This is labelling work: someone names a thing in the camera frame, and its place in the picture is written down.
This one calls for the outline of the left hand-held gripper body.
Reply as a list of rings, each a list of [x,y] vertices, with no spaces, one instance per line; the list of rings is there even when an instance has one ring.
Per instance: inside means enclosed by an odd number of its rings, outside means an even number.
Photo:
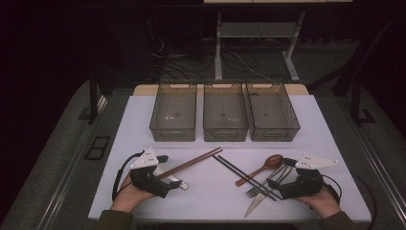
[[[149,148],[136,157],[130,165],[130,179],[134,187],[158,196],[160,189],[169,189],[169,184],[159,179],[154,171],[161,163],[168,161],[166,155],[155,154],[153,148]]]

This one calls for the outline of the person's right hand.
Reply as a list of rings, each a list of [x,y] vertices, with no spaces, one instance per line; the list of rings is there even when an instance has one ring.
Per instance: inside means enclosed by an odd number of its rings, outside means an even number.
[[[327,219],[341,212],[339,204],[326,187],[315,195],[297,197],[297,200],[308,205],[321,219]]]

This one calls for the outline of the silver metal utensil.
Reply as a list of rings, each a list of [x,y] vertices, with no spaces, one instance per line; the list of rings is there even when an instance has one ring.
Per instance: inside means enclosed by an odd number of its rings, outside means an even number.
[[[165,173],[167,170],[168,169],[164,165],[160,164],[160,165],[157,166],[156,170],[154,171],[154,174],[155,175],[160,175],[162,173]],[[177,178],[174,175],[169,175],[169,176],[166,177],[166,180],[169,180],[171,182],[178,182],[179,178]],[[181,182],[180,183],[180,188],[183,189],[183,190],[188,190],[189,185],[187,183],[185,183],[185,182]]]

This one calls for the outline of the aluminium floor rail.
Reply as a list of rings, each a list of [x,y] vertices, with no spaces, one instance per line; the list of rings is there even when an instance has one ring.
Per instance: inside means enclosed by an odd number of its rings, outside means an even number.
[[[374,212],[386,225],[398,222],[406,230],[406,140],[391,124],[352,125],[356,141],[371,176],[371,198],[376,202]]]
[[[98,115],[103,113],[107,103],[108,100],[105,98],[105,96],[101,96],[99,99]],[[44,215],[42,216],[39,224],[36,226],[35,230],[51,230],[58,215],[58,212],[72,185],[74,176],[77,172],[79,160],[82,158],[85,152],[86,145],[91,139],[91,136],[93,135],[94,129],[96,128],[98,122],[99,122],[98,117],[96,118],[93,124],[86,122],[84,131],[82,132],[79,138],[79,142],[76,144],[74,154],[66,170],[64,171],[63,176],[61,177],[59,183],[57,184],[57,187],[51,196],[51,200],[47,206],[47,209]]]

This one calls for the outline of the person's left hand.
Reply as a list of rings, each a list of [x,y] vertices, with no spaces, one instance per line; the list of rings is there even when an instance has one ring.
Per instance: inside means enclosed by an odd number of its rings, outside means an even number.
[[[113,211],[133,213],[139,205],[153,197],[153,194],[134,187],[128,175],[124,179],[121,189],[118,191],[110,209]]]

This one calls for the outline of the brown wooden spoon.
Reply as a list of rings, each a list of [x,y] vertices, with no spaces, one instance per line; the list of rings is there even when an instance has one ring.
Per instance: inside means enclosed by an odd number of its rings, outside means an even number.
[[[236,185],[238,187],[243,185],[250,178],[254,178],[257,174],[259,174],[265,170],[275,170],[282,164],[282,161],[283,161],[283,157],[280,154],[274,154],[274,155],[269,156],[260,168],[243,176],[240,180],[238,180],[236,182]]]

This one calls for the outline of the silver table knife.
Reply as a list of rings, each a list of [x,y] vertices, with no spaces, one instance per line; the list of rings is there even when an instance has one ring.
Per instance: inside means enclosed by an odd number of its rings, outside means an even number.
[[[273,179],[276,181],[282,182],[292,171],[292,168],[290,166],[286,166],[286,169],[282,172],[281,175],[276,175]],[[252,197],[253,201],[247,208],[245,212],[245,217],[247,218],[260,204],[261,202],[266,199],[265,195],[262,194],[257,194],[256,196]]]

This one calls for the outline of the transparent grey storage bin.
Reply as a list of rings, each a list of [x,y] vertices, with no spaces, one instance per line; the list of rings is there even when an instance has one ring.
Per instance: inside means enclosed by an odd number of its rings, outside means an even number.
[[[193,80],[160,82],[149,124],[156,142],[195,140],[196,93]]]
[[[291,142],[301,129],[283,83],[247,83],[245,99],[252,141]]]
[[[203,130],[206,142],[243,142],[248,132],[240,82],[207,81],[204,84]]]

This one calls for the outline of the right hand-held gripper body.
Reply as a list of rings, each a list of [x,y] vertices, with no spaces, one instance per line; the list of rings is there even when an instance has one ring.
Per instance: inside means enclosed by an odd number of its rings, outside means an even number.
[[[283,163],[295,168],[298,175],[294,182],[282,184],[281,189],[290,189],[292,198],[296,198],[319,193],[323,187],[320,169],[336,166],[338,161],[304,153],[298,160],[284,158]]]

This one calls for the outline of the black metal stand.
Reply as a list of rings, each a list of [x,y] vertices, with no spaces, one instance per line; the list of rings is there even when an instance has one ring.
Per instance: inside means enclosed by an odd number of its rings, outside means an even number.
[[[351,107],[350,116],[355,122],[355,124],[360,127],[363,124],[374,124],[375,119],[368,109],[361,109],[361,79],[356,78],[353,81],[351,89]]]
[[[102,96],[111,94],[112,85],[103,68],[95,68],[90,72],[89,90],[90,90],[90,118],[89,123],[93,124],[98,115],[99,92]]]

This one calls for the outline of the white metal desk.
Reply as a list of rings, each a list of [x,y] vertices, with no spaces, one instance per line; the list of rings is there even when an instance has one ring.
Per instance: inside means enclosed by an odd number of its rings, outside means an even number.
[[[311,7],[331,7],[333,4],[349,4],[352,0],[203,0],[207,6],[223,6],[225,8],[236,7],[238,11],[264,10],[269,15],[277,8],[287,8],[293,11],[293,19],[275,19],[274,21],[254,22],[228,22],[224,21],[224,10],[218,10],[216,16],[215,56],[214,72],[217,80],[222,79],[221,41],[223,38],[287,38],[289,46],[282,51],[282,58],[294,82],[300,80],[297,66],[292,60],[296,43],[305,21],[305,16]]]

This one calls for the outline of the silver metal fork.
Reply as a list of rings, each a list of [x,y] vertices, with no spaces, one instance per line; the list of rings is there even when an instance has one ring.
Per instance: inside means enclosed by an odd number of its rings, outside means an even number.
[[[277,169],[275,169],[270,175],[268,175],[262,182],[261,185],[265,188],[268,188],[267,186],[267,181],[269,179],[273,179],[276,175],[281,175],[282,172],[286,169],[285,165],[281,165],[280,167],[278,167]],[[257,194],[259,194],[262,191],[262,188],[251,188],[248,192],[246,192],[245,194],[249,197],[252,198],[254,196],[256,196]]]

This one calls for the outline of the black slanted stand leg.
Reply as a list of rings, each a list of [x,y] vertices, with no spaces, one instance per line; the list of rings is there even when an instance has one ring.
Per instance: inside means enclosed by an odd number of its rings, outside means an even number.
[[[393,15],[391,19],[387,20],[376,30],[372,30],[368,35],[360,40],[360,43],[353,56],[344,65],[330,72],[321,79],[309,84],[306,87],[307,90],[313,91],[328,81],[337,79],[337,82],[332,88],[332,93],[335,96],[344,96],[350,89],[353,81],[356,79],[359,71],[362,69],[374,47],[397,18],[398,13]]]

